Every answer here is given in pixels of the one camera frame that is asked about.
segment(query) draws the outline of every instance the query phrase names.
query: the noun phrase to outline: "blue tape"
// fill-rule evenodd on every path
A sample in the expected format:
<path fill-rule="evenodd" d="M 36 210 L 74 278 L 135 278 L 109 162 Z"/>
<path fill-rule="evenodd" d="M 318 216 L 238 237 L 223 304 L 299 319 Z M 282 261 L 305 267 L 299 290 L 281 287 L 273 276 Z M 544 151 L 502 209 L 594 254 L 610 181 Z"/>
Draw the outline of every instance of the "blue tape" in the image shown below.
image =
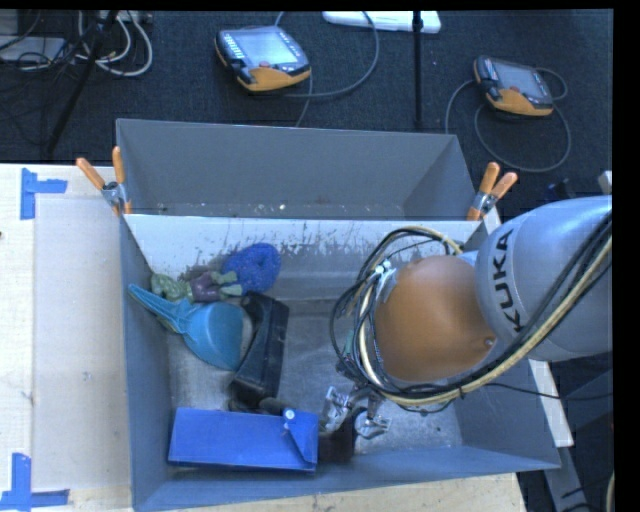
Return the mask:
<path fill-rule="evenodd" d="M 69 489 L 52 492 L 31 492 L 31 458 L 22 453 L 12 456 L 11 490 L 0 496 L 0 510 L 30 512 L 32 507 L 66 505 Z"/>
<path fill-rule="evenodd" d="M 36 194 L 63 194 L 66 190 L 67 182 L 65 180 L 38 181 L 38 175 L 35 172 L 23 167 L 20 219 L 33 219 L 36 216 Z"/>

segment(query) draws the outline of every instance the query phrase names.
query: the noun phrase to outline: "blue fuzzy toy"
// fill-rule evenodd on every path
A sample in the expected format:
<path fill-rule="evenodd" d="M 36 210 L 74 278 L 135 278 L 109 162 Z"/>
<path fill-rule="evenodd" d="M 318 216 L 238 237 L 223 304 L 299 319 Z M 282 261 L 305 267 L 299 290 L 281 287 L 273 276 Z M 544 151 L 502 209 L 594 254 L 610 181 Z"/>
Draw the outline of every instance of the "blue fuzzy toy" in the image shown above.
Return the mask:
<path fill-rule="evenodd" d="M 235 272 L 242 295 L 248 291 L 266 292 L 280 273 L 280 254 L 271 244 L 257 243 L 229 256 L 222 273 Z"/>

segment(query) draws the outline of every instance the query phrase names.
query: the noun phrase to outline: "black wire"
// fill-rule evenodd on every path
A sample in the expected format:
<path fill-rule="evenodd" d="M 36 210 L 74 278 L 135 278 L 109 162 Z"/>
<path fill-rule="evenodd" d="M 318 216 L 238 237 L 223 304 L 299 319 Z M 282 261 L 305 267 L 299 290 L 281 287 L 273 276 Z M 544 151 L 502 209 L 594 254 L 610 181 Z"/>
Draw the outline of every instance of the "black wire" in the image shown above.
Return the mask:
<path fill-rule="evenodd" d="M 585 484 L 582 484 L 580 487 L 578 487 L 577 489 L 574 489 L 573 491 L 569 491 L 569 492 L 565 492 L 562 496 L 560 496 L 561 498 L 568 498 L 569 496 L 574 495 L 577 492 L 580 491 L 585 491 L 586 489 L 589 489 L 590 487 L 595 487 L 599 484 L 602 484 L 603 482 L 607 482 L 607 485 L 609 483 L 609 481 L 611 480 L 611 475 L 607 475 L 604 476 L 602 478 L 598 478 L 597 480 L 594 480 L 592 482 L 587 482 Z"/>
<path fill-rule="evenodd" d="M 340 298 L 336 301 L 336 303 L 334 304 L 333 310 L 332 310 L 332 314 L 330 316 L 330 320 L 329 320 L 329 330 L 330 330 L 330 335 L 331 335 L 331 341 L 334 347 L 334 350 L 336 351 L 336 354 L 338 355 L 341 363 L 344 365 L 344 367 L 346 367 L 345 369 L 349 371 L 350 375 L 356 379 L 358 382 L 360 383 L 365 383 L 367 386 L 369 386 L 370 388 L 372 388 L 374 391 L 377 392 L 384 392 L 384 393 L 389 393 L 389 394 L 393 394 L 396 396 L 411 396 L 410 393 L 406 393 L 405 390 L 403 390 L 402 388 L 399 388 L 390 378 L 390 376 L 384 371 L 384 368 L 382 368 L 382 363 L 381 363 L 381 358 L 379 357 L 379 353 L 377 351 L 377 346 L 375 345 L 375 340 L 374 340 L 374 351 L 376 352 L 377 358 L 376 358 L 376 363 L 378 368 L 376 369 L 376 375 L 379 378 L 379 380 L 381 382 L 384 383 L 384 385 L 379 385 L 376 381 L 374 381 L 369 375 L 368 372 L 365 370 L 365 368 L 362 366 L 362 357 L 361 357 L 361 353 L 360 353 L 360 346 L 359 343 L 357 341 L 357 336 L 358 333 L 360 332 L 360 330 L 362 328 L 364 328 L 364 323 L 365 321 L 369 321 L 369 328 L 370 329 L 374 329 L 374 321 L 372 318 L 372 314 L 373 314 L 373 305 L 374 302 L 370 301 L 369 304 L 367 305 L 367 308 L 365 311 L 361 311 L 361 304 L 362 304 L 362 298 L 366 295 L 366 293 L 370 290 L 370 288 L 372 286 L 375 286 L 379 280 L 381 275 L 374 273 L 374 269 L 370 268 L 372 261 L 374 261 L 377 257 L 379 257 L 381 251 L 387 248 L 387 242 L 393 240 L 394 242 L 397 242 L 398 240 L 400 240 L 401 238 L 405 238 L 408 236 L 419 236 L 419 237 L 427 237 L 428 240 L 424 240 L 421 242 L 416 242 L 413 244 L 410 244 L 408 246 L 402 247 L 400 249 L 397 249 L 395 251 L 391 252 L 391 255 L 395 255 L 398 254 L 401 251 L 405 251 L 408 249 L 412 249 L 414 247 L 416 247 L 417 245 L 420 244 L 424 244 L 424 243 L 430 243 L 430 242 L 440 242 L 443 244 L 443 246 L 445 247 L 445 251 L 447 254 L 449 254 L 449 250 L 450 247 L 447 244 L 447 242 L 443 239 L 443 238 L 439 238 L 436 235 L 434 235 L 433 233 L 430 232 L 425 232 L 425 231 L 421 231 L 418 229 L 414 229 L 414 228 L 399 228 L 396 230 L 393 230 L 389 233 L 387 233 L 387 235 L 376 245 L 376 247 L 374 248 L 374 250 L 370 253 L 370 255 L 368 256 L 367 260 L 365 261 L 365 263 L 362 265 L 360 272 L 358 274 L 358 278 L 356 280 L 356 283 L 354 285 L 352 285 L 349 289 L 347 289 L 347 291 L 345 291 Z M 353 331 L 353 335 L 351 338 L 351 343 L 350 343 L 350 347 L 351 347 L 351 358 L 347 360 L 347 358 L 344 355 L 344 350 L 340 350 L 337 346 L 337 341 L 335 339 L 335 332 L 334 332 L 334 325 L 335 325 L 335 317 L 337 316 L 338 310 L 342 311 L 344 310 L 344 306 L 347 302 L 351 302 L 353 300 L 353 298 L 355 297 L 355 293 L 358 292 L 359 293 L 359 298 L 358 298 L 358 304 L 356 307 L 356 310 L 358 311 L 358 314 L 355 316 L 354 319 L 354 331 Z M 434 389 L 441 389 L 440 386 L 435 385 L 435 384 L 431 384 L 429 385 L 430 388 L 432 390 Z M 407 408 L 407 410 L 411 410 L 414 412 L 419 412 L 418 410 L 415 409 L 411 409 L 411 408 Z"/>
<path fill-rule="evenodd" d="M 284 16 L 285 11 L 280 11 L 280 14 L 278 14 L 278 17 L 276 18 L 276 21 L 274 22 L 274 26 L 278 26 L 280 23 L 280 20 L 282 19 L 282 17 Z"/>
<path fill-rule="evenodd" d="M 602 240 L 601 240 L 602 233 L 603 232 L 608 233 L 610 231 L 611 220 L 612 220 L 612 216 L 611 216 L 611 212 L 609 211 L 594 229 L 593 231 L 594 234 L 591 237 L 587 238 L 582 243 L 581 247 L 574 253 L 573 257 L 570 259 L 570 261 L 565 266 L 563 271 L 558 275 L 558 277 L 554 281 L 553 285 L 549 289 L 547 295 L 545 296 L 545 298 L 543 299 L 543 301 L 541 302 L 537 310 L 534 311 L 529 323 L 522 329 L 522 331 L 520 331 L 518 336 L 514 339 L 511 347 L 505 350 L 504 354 L 502 354 L 499 358 L 497 358 L 491 364 L 485 365 L 483 368 L 476 370 L 475 372 L 468 375 L 467 377 L 460 379 L 459 382 L 440 386 L 438 390 L 435 392 L 433 391 L 433 384 L 425 384 L 425 385 L 418 384 L 415 386 L 410 386 L 408 388 L 405 388 L 403 390 L 403 393 L 399 396 L 402 396 L 402 397 L 408 396 L 416 399 L 430 398 L 434 396 L 434 394 L 437 395 L 442 392 L 461 389 L 462 386 L 469 384 L 475 381 L 476 379 L 484 376 L 485 374 L 492 371 L 493 368 L 497 367 L 499 364 L 509 359 L 522 346 L 522 344 L 524 344 L 524 342 L 527 339 L 529 339 L 529 336 L 531 332 L 534 330 L 537 322 L 540 320 L 540 318 L 542 318 L 542 315 L 544 314 L 546 309 L 549 307 L 549 305 L 552 303 L 558 291 L 562 288 L 563 284 L 565 284 L 565 281 L 568 275 L 576 268 L 579 271 L 584 271 L 585 269 L 588 268 L 589 262 L 583 261 L 584 260 L 583 256 L 584 254 L 587 254 L 587 255 L 592 254 L 594 252 L 594 247 L 602 244 Z M 557 325 L 554 326 L 547 335 L 549 335 L 556 327 Z"/>
<path fill-rule="evenodd" d="M 561 99 L 564 99 L 569 91 L 569 88 L 567 86 L 567 83 L 565 82 L 565 80 L 556 72 L 550 70 L 550 69 L 546 69 L 546 68 L 537 68 L 537 71 L 539 72 L 543 72 L 543 73 L 549 73 L 553 76 L 555 76 L 562 84 L 563 87 L 563 92 L 560 94 L 560 96 L 554 96 L 552 97 L 552 99 L 555 101 L 559 101 Z M 447 108 L 445 111 L 445 116 L 444 116 L 444 132 L 445 133 L 449 133 L 449 116 L 451 113 L 451 108 L 453 106 L 453 102 L 455 101 L 455 99 L 457 98 L 458 94 L 460 94 L 465 88 L 469 87 L 470 85 L 474 85 L 476 83 L 475 80 L 467 80 L 466 82 L 463 82 L 462 85 L 460 85 L 451 95 L 451 97 L 449 98 L 449 102 L 447 103 Z M 523 171 L 523 172 L 531 172 L 531 173 L 542 173 L 542 172 L 548 172 L 551 171 L 553 169 L 557 169 L 558 167 L 560 167 L 562 164 L 564 164 L 567 161 L 567 158 L 569 157 L 569 154 L 571 153 L 571 147 L 572 147 L 572 140 L 571 140 L 571 129 L 569 128 L 569 123 L 567 122 L 566 118 L 562 115 L 562 112 L 560 112 L 560 110 L 558 109 L 558 106 L 554 104 L 554 111 L 558 114 L 558 117 L 560 118 L 560 121 L 562 122 L 562 127 L 564 129 L 564 132 L 566 134 L 567 137 L 567 144 L 565 147 L 565 151 L 563 153 L 563 155 L 560 157 L 559 160 L 557 160 L 555 163 L 547 166 L 547 167 L 524 167 L 512 162 L 507 161 L 506 159 L 504 159 L 502 156 L 498 155 L 495 151 L 493 151 L 489 145 L 485 142 L 485 140 L 482 138 L 481 132 L 480 132 L 480 128 L 478 126 L 478 118 L 480 116 L 480 112 L 487 107 L 486 103 L 483 103 L 482 105 L 480 105 L 478 107 L 478 109 L 475 112 L 474 115 L 474 119 L 473 119 L 473 125 L 474 125 L 474 129 L 475 129 L 475 133 L 476 133 L 476 137 L 478 137 L 478 140 L 480 141 L 480 144 L 482 145 L 482 147 L 496 160 L 501 161 L 503 164 L 505 164 L 507 167 L 512 167 L 514 169 L 518 169 L 519 171 Z"/>
<path fill-rule="evenodd" d="M 313 91 L 313 74 L 310 74 L 309 75 L 309 94 L 311 94 L 312 91 Z M 298 128 L 302 123 L 302 119 L 304 118 L 304 115 L 307 113 L 307 109 L 309 108 L 310 103 L 311 103 L 311 97 L 309 97 L 307 101 L 304 102 L 304 107 L 302 109 L 302 112 L 300 113 L 300 116 L 296 121 L 296 125 L 295 125 L 296 128 Z"/>
<path fill-rule="evenodd" d="M 27 11 L 27 15 L 31 13 L 31 9 L 29 9 Z M 36 19 L 35 21 L 31 24 L 31 26 L 25 30 L 22 34 L 20 34 L 19 36 L 16 36 L 14 39 L 12 39 L 11 41 L 7 41 L 6 43 L 4 43 L 3 45 L 0 45 L 0 51 L 2 50 L 6 50 L 7 48 L 9 48 L 10 46 L 13 46 L 17 43 L 19 43 L 20 41 L 22 41 L 25 37 L 27 37 L 29 34 L 31 34 L 35 28 L 36 25 L 40 22 L 40 20 L 42 19 L 42 9 L 38 9 L 38 14 L 36 14 Z"/>
<path fill-rule="evenodd" d="M 72 33 L 74 33 L 73 19 L 71 19 L 71 24 Z M 52 106 L 56 105 L 59 102 L 59 93 L 56 89 L 62 87 L 60 86 L 60 80 L 63 77 L 67 77 L 71 80 L 77 79 L 78 73 L 70 65 L 74 63 L 74 55 L 78 51 L 80 44 L 86 37 L 87 33 L 88 31 L 85 32 L 85 34 L 83 34 L 77 40 L 75 40 L 73 44 L 69 44 L 68 42 L 66 42 L 60 48 L 56 56 L 51 59 L 52 64 L 50 66 L 43 66 L 41 69 L 25 70 L 20 66 L 20 60 L 18 60 L 15 65 L 9 65 L 8 63 L 6 63 L 6 61 L 1 61 L 3 65 L 6 65 L 3 71 L 18 71 L 21 77 L 24 77 L 25 73 L 30 74 L 30 76 L 26 80 L 21 80 L 20 83 L 16 83 L 0 90 L 0 98 L 2 98 L 2 100 L 0 100 L 0 109 L 5 112 L 5 116 L 3 118 L 0 118 L 0 121 L 10 121 L 16 127 L 20 136 L 29 144 L 41 147 L 47 144 L 49 137 L 47 137 L 45 134 L 45 115 Z M 28 88 L 31 85 L 39 85 L 44 83 L 43 77 L 45 79 L 50 79 L 46 87 L 43 88 L 43 91 L 46 93 L 47 98 L 35 107 L 31 107 L 17 113 L 12 112 L 10 109 L 10 105 L 12 105 L 18 98 L 28 94 Z M 41 113 L 39 140 L 35 140 L 31 136 L 29 136 L 25 128 L 18 121 L 19 118 L 33 114 L 35 112 Z"/>
<path fill-rule="evenodd" d="M 448 400 L 447 402 L 444 403 L 444 405 L 438 407 L 437 409 L 425 409 L 425 408 L 421 408 L 421 409 L 413 409 L 409 406 L 406 405 L 402 405 L 402 404 L 397 404 L 400 408 L 404 409 L 407 412 L 417 412 L 418 414 L 421 414 L 422 416 L 427 416 L 429 414 L 437 414 L 439 412 L 444 411 L 445 409 L 447 409 L 451 404 L 453 403 L 453 400 Z"/>
<path fill-rule="evenodd" d="M 346 94 L 348 92 L 354 91 L 355 89 L 360 87 L 371 76 L 371 74 L 373 73 L 373 71 L 376 68 L 376 65 L 378 64 L 378 56 L 380 54 L 380 39 L 378 37 L 378 30 L 376 29 L 376 26 L 373 23 L 373 20 L 371 19 L 371 17 L 367 14 L 366 11 L 362 11 L 362 14 L 364 14 L 364 17 L 367 18 L 367 22 L 369 23 L 369 25 L 371 25 L 371 29 L 373 31 L 373 37 L 375 39 L 375 53 L 374 53 L 371 65 L 369 66 L 369 69 L 367 69 L 365 74 L 359 80 L 357 80 L 355 83 L 353 83 L 353 84 L 351 84 L 351 85 L 349 85 L 347 87 L 344 87 L 342 89 L 339 89 L 337 91 L 316 92 L 316 93 L 311 93 L 311 94 L 290 93 L 290 94 L 283 94 L 282 96 L 284 98 L 298 98 L 298 99 L 312 98 L 312 99 L 315 99 L 315 98 L 330 98 L 330 97 L 340 96 L 342 94 Z"/>
<path fill-rule="evenodd" d="M 513 391 L 519 391 L 521 393 L 527 393 L 530 395 L 537 395 L 537 396 L 541 396 L 541 397 L 545 397 L 545 398 L 555 398 L 556 400 L 565 400 L 567 402 L 580 402 L 580 401 L 585 401 L 585 400 L 599 400 L 601 398 L 607 398 L 608 396 L 613 396 L 613 391 L 609 392 L 609 393 L 603 393 L 601 395 L 592 395 L 592 396 L 583 396 L 583 397 L 570 397 L 570 396 L 557 396 L 557 395 L 550 395 L 548 393 L 542 393 L 541 391 L 533 391 L 531 389 L 524 389 L 524 388 L 519 388 L 517 386 L 511 386 L 509 384 L 503 384 L 501 382 L 487 382 L 485 384 L 485 386 L 497 386 L 497 387 L 501 387 L 501 388 L 507 388 L 507 389 L 512 389 Z"/>
<path fill-rule="evenodd" d="M 429 240 L 422 240 L 420 242 L 416 242 L 414 244 L 411 245 L 407 245 L 406 247 L 402 247 L 401 249 L 397 249 L 393 252 L 390 252 L 389 254 L 386 255 L 386 259 L 392 258 L 393 256 L 395 256 L 398 253 L 401 253 L 403 251 L 409 250 L 409 249 L 413 249 L 415 247 L 418 247 L 419 245 L 425 245 L 425 244 L 435 244 L 435 243 L 443 243 L 442 240 L 439 240 L 437 238 L 431 238 Z M 448 255 L 450 254 L 450 248 L 449 248 L 449 244 L 447 243 L 443 243 L 444 245 L 444 250 L 445 253 Z"/>

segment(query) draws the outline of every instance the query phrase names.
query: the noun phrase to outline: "blue box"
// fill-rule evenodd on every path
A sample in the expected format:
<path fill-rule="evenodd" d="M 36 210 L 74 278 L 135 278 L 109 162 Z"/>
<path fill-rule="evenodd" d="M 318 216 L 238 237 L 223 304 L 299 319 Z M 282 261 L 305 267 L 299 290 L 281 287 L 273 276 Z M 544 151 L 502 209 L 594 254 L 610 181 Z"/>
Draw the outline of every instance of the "blue box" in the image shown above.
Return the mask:
<path fill-rule="evenodd" d="M 318 416 L 295 409 L 276 416 L 178 407 L 168 459 L 182 465 L 313 472 Z"/>

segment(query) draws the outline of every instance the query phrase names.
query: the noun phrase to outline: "kuka logo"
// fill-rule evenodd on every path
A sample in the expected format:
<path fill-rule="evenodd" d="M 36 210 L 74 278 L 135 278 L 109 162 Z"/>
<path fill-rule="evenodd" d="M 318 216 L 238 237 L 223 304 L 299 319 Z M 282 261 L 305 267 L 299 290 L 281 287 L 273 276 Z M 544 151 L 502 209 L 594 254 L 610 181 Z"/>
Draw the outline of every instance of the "kuka logo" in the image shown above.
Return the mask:
<path fill-rule="evenodd" d="M 511 233 L 513 233 L 513 229 L 503 234 L 496 242 L 496 250 L 501 251 L 502 257 L 500 259 L 497 256 L 493 257 L 493 267 L 495 269 L 493 283 L 496 294 L 502 296 L 503 300 L 500 302 L 500 308 L 502 308 L 504 316 L 513 324 L 513 330 L 520 332 L 524 326 L 520 323 L 520 312 L 514 305 L 509 280 L 507 280 L 507 271 L 504 269 Z"/>

